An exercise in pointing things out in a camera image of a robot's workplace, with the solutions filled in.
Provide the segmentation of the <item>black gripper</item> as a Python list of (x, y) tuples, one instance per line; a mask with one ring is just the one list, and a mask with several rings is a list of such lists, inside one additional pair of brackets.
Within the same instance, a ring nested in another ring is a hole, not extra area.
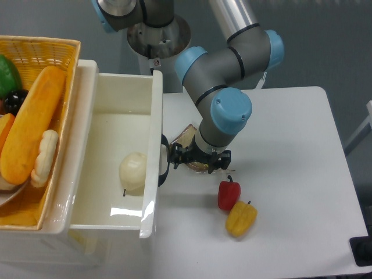
[(169, 162), (173, 165), (173, 169), (177, 169), (180, 164), (184, 163), (203, 163), (208, 165), (208, 173), (211, 174), (215, 170), (226, 170), (231, 163), (231, 151), (225, 150), (218, 154), (217, 149), (202, 151), (197, 145), (189, 145), (183, 147), (176, 142), (170, 147)]

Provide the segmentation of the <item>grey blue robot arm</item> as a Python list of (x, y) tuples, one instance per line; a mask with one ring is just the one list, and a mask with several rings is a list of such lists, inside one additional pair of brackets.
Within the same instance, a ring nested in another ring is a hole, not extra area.
[(93, 1), (107, 32), (126, 30), (131, 49), (155, 70), (155, 61), (174, 60), (174, 73), (186, 89), (202, 121), (187, 146), (168, 149), (169, 166), (198, 162), (208, 171), (227, 169), (228, 145), (245, 127), (251, 100), (234, 83), (279, 65), (284, 58), (281, 37), (261, 28), (248, 1), (211, 1), (227, 47), (208, 53), (190, 46), (185, 20), (173, 1)]

